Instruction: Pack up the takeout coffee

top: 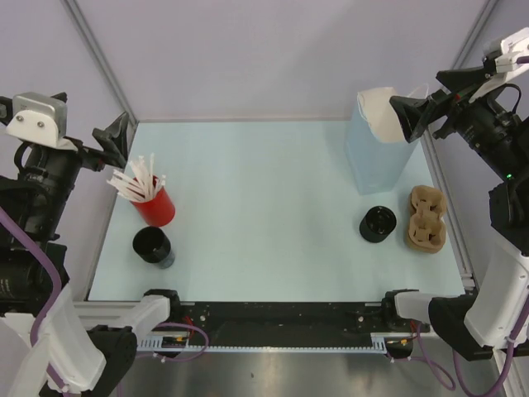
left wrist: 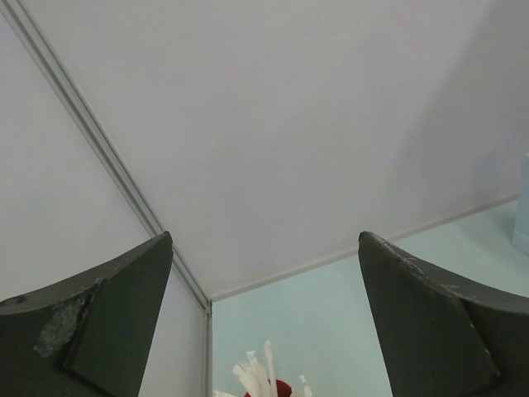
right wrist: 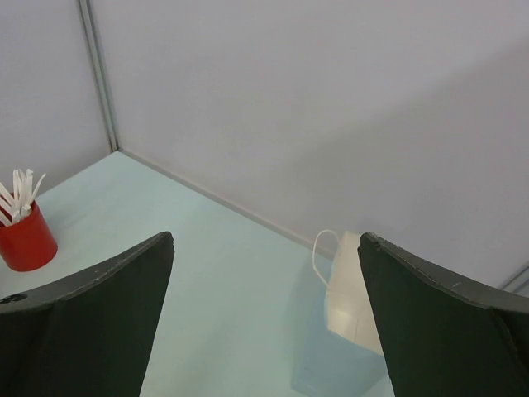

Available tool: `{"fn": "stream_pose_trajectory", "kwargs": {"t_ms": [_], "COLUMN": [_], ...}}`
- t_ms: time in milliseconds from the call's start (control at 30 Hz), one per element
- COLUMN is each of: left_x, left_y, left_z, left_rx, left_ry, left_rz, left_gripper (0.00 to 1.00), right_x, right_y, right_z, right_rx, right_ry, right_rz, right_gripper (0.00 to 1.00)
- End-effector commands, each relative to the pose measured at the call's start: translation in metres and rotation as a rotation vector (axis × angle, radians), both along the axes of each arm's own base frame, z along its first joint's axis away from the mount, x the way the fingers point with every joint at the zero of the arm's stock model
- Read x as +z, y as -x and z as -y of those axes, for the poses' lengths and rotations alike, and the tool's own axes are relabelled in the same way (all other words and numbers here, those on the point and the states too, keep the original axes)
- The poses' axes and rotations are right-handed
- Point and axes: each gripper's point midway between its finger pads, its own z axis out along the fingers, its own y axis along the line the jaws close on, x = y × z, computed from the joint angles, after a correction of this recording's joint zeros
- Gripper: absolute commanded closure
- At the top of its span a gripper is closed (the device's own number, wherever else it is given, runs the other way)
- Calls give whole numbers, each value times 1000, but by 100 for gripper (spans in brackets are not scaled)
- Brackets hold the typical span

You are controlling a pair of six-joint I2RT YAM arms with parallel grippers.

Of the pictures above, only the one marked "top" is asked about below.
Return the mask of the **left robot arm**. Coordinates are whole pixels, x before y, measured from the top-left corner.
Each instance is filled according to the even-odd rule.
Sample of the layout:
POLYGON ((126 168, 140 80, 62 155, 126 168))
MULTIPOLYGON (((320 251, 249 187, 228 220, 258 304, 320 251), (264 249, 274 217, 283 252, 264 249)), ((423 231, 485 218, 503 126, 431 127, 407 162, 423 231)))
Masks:
POLYGON ((1 122, 21 142, 17 177, 1 180, 1 320, 30 348, 10 393, 108 396, 130 369, 138 342, 183 320, 179 296, 169 289, 147 291, 131 311, 92 328, 72 299, 56 228, 81 169, 125 165, 128 116, 95 129, 95 149, 66 136, 56 108, 3 104, 1 122))

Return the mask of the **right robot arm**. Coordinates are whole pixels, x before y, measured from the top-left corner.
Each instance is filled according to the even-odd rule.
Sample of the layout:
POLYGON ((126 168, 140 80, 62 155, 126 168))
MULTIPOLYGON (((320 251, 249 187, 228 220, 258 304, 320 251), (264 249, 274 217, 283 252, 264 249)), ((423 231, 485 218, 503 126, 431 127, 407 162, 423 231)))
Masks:
POLYGON ((443 70, 436 75, 442 88, 427 98, 389 101, 408 142, 443 118, 434 138, 458 133, 501 179, 488 193, 494 239, 478 292, 449 297, 395 290, 381 311, 389 331, 400 332, 411 320, 426 323, 467 361, 494 350, 528 354, 528 120, 497 102, 510 83, 494 84, 496 77, 485 67, 443 70))

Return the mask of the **light blue paper bag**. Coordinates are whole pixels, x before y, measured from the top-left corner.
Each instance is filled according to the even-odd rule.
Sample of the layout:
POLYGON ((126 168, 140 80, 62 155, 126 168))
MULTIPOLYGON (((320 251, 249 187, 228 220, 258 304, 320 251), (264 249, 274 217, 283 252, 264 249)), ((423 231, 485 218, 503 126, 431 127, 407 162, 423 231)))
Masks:
POLYGON ((346 133, 345 149, 356 188, 362 195, 391 190, 417 142, 406 141, 398 116, 389 103, 393 87, 359 91, 346 133))

